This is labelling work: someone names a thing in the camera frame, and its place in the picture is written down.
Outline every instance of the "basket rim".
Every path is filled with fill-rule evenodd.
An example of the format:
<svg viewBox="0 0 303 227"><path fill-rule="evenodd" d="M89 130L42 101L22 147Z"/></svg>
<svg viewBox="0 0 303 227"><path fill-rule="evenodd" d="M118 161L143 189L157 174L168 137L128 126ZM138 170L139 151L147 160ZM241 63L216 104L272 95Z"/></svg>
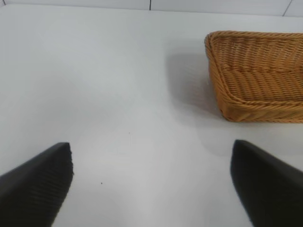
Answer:
<svg viewBox="0 0 303 227"><path fill-rule="evenodd" d="M245 31L215 31L209 33L205 37L205 46L209 50L206 51L206 55L209 59L209 61L213 61L216 69L219 71L219 79L220 82L223 84L224 91L221 92L221 95L230 104L233 104L235 106L238 106L240 108L247 108L251 110L277 110L278 109L284 109L287 107L288 110L301 110L303 106L303 101L262 101L262 100L256 100L256 101L247 101L243 100L239 97L236 97L233 95L221 72L221 68L219 67L219 64L217 62L218 57L216 56L215 52L213 51L213 41L217 37L256 37L256 38L268 38L272 39L273 36L275 39L286 39L286 40L294 40L294 39L302 39L303 40L303 33L275 33L275 32L245 32Z"/></svg>

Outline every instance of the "white wall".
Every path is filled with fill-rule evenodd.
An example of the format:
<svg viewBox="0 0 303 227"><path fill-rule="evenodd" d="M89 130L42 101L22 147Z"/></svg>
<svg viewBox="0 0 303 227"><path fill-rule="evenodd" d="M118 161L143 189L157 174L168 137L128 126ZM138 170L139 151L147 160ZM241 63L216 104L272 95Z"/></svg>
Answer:
<svg viewBox="0 0 303 227"><path fill-rule="evenodd" d="M150 0L5 0L43 4L149 10ZM303 17L303 0L151 0L151 10Z"/></svg>
<svg viewBox="0 0 303 227"><path fill-rule="evenodd" d="M152 10L282 16L290 0L152 0Z"/></svg>
<svg viewBox="0 0 303 227"><path fill-rule="evenodd" d="M5 0L7 4L41 4L148 10L150 0Z"/></svg>
<svg viewBox="0 0 303 227"><path fill-rule="evenodd" d="M303 0L293 0L285 16L303 17Z"/></svg>

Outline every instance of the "tan wicker basket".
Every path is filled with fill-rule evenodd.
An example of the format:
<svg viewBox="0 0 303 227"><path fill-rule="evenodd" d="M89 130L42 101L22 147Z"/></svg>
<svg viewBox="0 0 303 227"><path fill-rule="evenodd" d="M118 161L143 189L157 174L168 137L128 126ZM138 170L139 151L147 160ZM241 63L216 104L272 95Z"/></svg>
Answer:
<svg viewBox="0 0 303 227"><path fill-rule="evenodd" d="M227 120L303 122L303 34L219 31L205 46Z"/></svg>

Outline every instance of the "white table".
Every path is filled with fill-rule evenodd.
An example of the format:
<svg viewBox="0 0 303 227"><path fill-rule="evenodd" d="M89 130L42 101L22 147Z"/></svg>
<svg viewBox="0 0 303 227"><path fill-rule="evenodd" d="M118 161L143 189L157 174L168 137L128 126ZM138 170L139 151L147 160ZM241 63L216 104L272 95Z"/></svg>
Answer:
<svg viewBox="0 0 303 227"><path fill-rule="evenodd" d="M0 8L0 173L69 141L54 227L250 227L234 140L303 169L303 125L220 116L203 44L216 30L303 32L303 18Z"/></svg>

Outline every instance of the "woven basket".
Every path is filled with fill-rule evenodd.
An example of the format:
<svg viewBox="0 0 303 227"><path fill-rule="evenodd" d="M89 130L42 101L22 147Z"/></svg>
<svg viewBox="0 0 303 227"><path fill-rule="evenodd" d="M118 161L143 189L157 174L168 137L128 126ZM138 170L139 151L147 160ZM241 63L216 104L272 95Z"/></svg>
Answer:
<svg viewBox="0 0 303 227"><path fill-rule="evenodd" d="M219 31L205 46L227 120L303 122L303 34Z"/></svg>

